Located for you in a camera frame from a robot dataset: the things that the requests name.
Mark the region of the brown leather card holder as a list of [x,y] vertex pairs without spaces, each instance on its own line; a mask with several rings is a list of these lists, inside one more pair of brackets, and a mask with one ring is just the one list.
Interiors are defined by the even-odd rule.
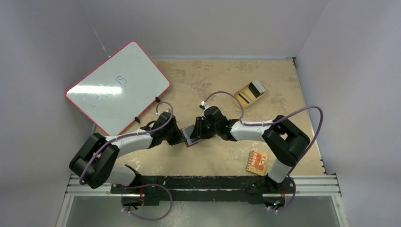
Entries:
[[193,145],[195,145],[195,144],[197,144],[197,143],[202,141],[201,139],[197,139],[197,138],[191,139],[190,138],[190,135],[194,131],[194,128],[195,128],[194,125],[189,125],[189,126],[186,126],[186,127],[181,129],[181,133],[185,137],[185,140],[186,140],[185,141],[186,147],[191,147],[191,146],[193,146]]

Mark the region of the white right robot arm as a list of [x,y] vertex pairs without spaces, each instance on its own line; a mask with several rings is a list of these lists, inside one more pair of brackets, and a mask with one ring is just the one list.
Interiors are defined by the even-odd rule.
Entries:
[[278,192],[283,188],[284,179],[298,164],[311,142],[302,130],[283,115],[265,122],[243,122],[227,119],[218,107],[211,106],[196,118],[189,138],[206,140],[215,135],[226,141],[252,140],[267,144],[276,157],[265,180],[270,192]]

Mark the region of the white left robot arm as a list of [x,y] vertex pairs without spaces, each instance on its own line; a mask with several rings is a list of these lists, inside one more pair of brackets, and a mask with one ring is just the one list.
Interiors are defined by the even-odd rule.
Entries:
[[131,167],[115,166],[117,158],[153,148],[163,141],[170,146],[186,141],[175,116],[168,112],[162,112],[157,120],[131,133],[119,136],[93,133],[73,157],[69,168],[79,176],[80,184],[87,184],[92,189],[104,183],[115,183],[122,184],[128,193],[136,193],[141,187],[141,180],[135,177],[137,172]]

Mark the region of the beige oval tray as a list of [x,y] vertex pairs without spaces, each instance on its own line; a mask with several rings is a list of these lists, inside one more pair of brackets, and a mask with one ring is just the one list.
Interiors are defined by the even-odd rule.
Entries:
[[251,105],[253,105],[254,103],[256,103],[267,92],[266,91],[263,95],[259,96],[258,98],[255,98],[254,95],[251,93],[251,91],[248,88],[248,85],[250,83],[251,82],[249,82],[248,84],[246,84],[245,86],[243,86],[242,88],[240,88],[239,90],[237,90],[234,93],[235,98],[238,99],[238,101],[241,104],[241,107],[243,109],[246,109],[246,108],[250,107]]

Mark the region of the orange spiral notebook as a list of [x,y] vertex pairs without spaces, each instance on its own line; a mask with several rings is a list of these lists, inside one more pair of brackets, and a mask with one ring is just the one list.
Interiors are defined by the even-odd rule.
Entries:
[[257,150],[252,150],[249,153],[246,171],[259,176],[265,176],[267,173],[267,162],[267,154]]

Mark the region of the pink framed whiteboard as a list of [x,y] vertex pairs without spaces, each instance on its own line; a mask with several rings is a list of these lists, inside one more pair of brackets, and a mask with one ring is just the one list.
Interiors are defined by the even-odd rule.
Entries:
[[66,91],[66,98],[107,135],[119,135],[170,87],[136,41],[130,41]]

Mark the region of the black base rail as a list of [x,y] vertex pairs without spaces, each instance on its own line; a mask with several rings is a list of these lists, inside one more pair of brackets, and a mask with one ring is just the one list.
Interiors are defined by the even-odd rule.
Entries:
[[282,207],[296,185],[287,176],[275,183],[267,176],[163,176],[137,172],[130,185],[112,183],[111,192],[123,196],[125,206],[157,206],[162,201],[247,202]]

